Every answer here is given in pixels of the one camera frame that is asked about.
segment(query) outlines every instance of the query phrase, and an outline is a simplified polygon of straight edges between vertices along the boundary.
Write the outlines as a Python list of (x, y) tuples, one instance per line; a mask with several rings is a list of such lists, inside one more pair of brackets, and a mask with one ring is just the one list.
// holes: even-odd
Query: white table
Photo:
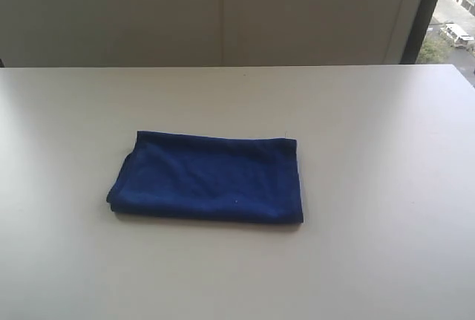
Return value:
[[(305, 224), (117, 217), (138, 129), (297, 139)], [(0, 198), (0, 319), (475, 319), (452, 66), (1, 69)]]

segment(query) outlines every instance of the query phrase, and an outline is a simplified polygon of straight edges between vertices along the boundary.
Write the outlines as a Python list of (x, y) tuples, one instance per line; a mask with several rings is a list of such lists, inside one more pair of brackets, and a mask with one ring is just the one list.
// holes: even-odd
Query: white van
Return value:
[(447, 23), (444, 27), (440, 28), (440, 34), (455, 48), (469, 49), (475, 44), (475, 38), (469, 36), (462, 27), (455, 23)]

